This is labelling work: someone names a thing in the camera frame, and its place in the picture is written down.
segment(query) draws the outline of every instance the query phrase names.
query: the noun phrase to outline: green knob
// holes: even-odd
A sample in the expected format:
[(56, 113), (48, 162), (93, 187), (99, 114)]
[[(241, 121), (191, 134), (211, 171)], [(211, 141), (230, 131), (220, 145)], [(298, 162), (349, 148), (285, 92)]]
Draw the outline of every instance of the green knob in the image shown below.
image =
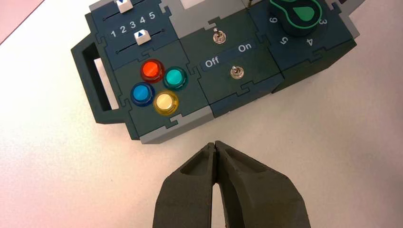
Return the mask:
[(286, 33), (306, 36), (322, 19), (317, 0), (270, 0), (270, 11), (279, 19)]

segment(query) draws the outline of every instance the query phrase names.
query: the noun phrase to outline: control panel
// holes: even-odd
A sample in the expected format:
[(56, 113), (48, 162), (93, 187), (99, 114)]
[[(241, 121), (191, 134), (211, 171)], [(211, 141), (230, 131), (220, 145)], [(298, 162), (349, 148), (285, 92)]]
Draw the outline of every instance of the control panel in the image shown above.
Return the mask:
[(356, 45), (348, 15), (364, 0), (186, 1), (90, 6), (91, 34), (72, 53), (98, 123), (125, 123), (133, 140), (161, 143), (286, 88)]

